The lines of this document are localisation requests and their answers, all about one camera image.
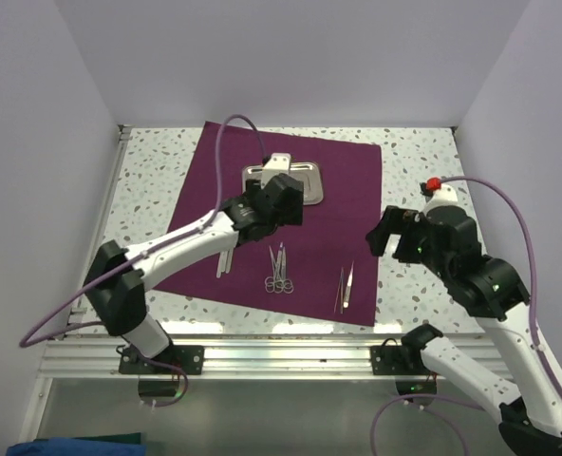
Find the steel instrument tray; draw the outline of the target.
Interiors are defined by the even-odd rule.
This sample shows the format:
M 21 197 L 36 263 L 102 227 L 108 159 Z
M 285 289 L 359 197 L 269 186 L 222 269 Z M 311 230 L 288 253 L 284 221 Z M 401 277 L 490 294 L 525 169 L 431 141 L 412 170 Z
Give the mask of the steel instrument tray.
M 242 170 L 242 190 L 247 188 L 247 181 L 261 180 L 262 167 L 257 165 L 247 166 Z M 324 188 L 320 168 L 313 161 L 293 162 L 290 166 L 290 175 L 304 186 L 304 205 L 319 204 L 324 199 Z

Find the purple cloth wrap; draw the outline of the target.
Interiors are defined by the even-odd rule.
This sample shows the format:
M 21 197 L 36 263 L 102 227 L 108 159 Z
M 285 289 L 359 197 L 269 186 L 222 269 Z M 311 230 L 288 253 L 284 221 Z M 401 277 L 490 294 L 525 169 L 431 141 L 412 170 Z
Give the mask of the purple cloth wrap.
M 297 162 L 318 164 L 324 199 L 305 207 L 301 226 L 281 227 L 271 237 L 237 248 L 228 275 L 215 276 L 218 258 L 210 256 L 168 277 L 158 290 L 262 311 L 373 326 L 378 259 L 370 253 L 365 236 L 380 219 L 380 147 L 280 133 L 256 136 L 250 129 L 227 126 L 221 151 L 216 153 L 218 129 L 216 123 L 203 127 L 170 230 L 213 208 L 216 159 L 221 160 L 224 198 L 240 194 L 242 170 L 256 163 L 263 152 L 284 152 Z M 269 248 L 278 262 L 281 242 L 286 246 L 288 276 L 294 290 L 291 294 L 269 294 L 264 284 L 272 271 Z M 337 314 L 333 308 L 340 270 L 345 269 L 346 283 L 351 264 L 354 270 L 349 305 Z

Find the steel hemostat clamp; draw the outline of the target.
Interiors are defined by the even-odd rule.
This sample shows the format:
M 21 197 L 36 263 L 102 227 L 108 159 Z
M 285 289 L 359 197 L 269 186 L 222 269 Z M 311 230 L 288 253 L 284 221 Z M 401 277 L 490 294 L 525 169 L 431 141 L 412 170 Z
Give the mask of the steel hemostat clamp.
M 279 278 L 278 272 L 278 262 L 276 255 L 274 254 L 272 247 L 269 248 L 270 260 L 271 260 L 271 273 L 265 278 L 265 291 L 269 294 L 280 294 L 283 291 L 283 283 Z

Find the broad steel tweezers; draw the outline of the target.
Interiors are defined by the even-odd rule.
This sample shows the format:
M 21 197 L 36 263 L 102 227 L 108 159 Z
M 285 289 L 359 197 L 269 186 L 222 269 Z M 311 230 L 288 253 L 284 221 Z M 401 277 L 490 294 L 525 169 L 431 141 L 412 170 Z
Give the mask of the broad steel tweezers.
M 349 298 L 351 293 L 351 287 L 353 283 L 353 270 L 354 264 L 351 264 L 350 270 L 347 275 L 347 282 L 341 286 L 341 313 L 343 313 L 349 305 Z

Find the steel scissors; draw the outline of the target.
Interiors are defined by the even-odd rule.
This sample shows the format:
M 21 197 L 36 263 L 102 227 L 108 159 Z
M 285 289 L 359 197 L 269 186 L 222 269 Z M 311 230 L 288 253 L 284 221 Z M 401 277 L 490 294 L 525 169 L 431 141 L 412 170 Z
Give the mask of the steel scissors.
M 288 276 L 287 250 L 283 242 L 279 246 L 278 260 L 278 289 L 280 293 L 291 294 L 294 290 L 293 282 Z

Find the long steel forceps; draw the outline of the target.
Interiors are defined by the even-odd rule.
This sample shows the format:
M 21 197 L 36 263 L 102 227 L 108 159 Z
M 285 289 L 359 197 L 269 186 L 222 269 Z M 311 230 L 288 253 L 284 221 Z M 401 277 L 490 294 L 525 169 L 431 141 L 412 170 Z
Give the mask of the long steel forceps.
M 334 308 L 333 311 L 337 314 L 341 314 L 343 312 L 344 307 L 344 293 L 345 293 L 345 269 L 341 268 L 339 282 L 337 286 L 336 296 L 334 299 Z

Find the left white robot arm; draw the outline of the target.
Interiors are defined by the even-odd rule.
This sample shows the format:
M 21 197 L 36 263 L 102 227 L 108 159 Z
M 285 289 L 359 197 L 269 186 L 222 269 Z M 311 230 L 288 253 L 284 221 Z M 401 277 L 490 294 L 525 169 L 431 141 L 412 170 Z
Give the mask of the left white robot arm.
M 252 181 L 240 196 L 162 237 L 128 247 L 106 242 L 83 293 L 109 335 L 128 342 L 150 371 L 168 371 L 178 363 L 173 342 L 147 310 L 145 293 L 207 257 L 257 242 L 279 227 L 301 225 L 303 204 L 304 184 L 288 174 L 265 185 Z

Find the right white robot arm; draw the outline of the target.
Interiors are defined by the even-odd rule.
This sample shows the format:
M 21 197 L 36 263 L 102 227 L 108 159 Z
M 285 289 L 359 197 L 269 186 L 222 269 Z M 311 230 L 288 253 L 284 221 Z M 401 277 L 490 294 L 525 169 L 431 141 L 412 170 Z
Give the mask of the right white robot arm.
M 513 379 L 506 381 L 458 349 L 430 324 L 406 333 L 403 367 L 441 375 L 490 414 L 516 455 L 562 455 L 562 398 L 544 370 L 541 337 L 529 322 L 530 296 L 508 262 L 483 253 L 477 224 L 454 205 L 426 213 L 388 206 L 365 237 L 375 257 L 393 235 L 393 257 L 420 264 L 493 342 Z M 562 375 L 557 377 L 562 385 Z

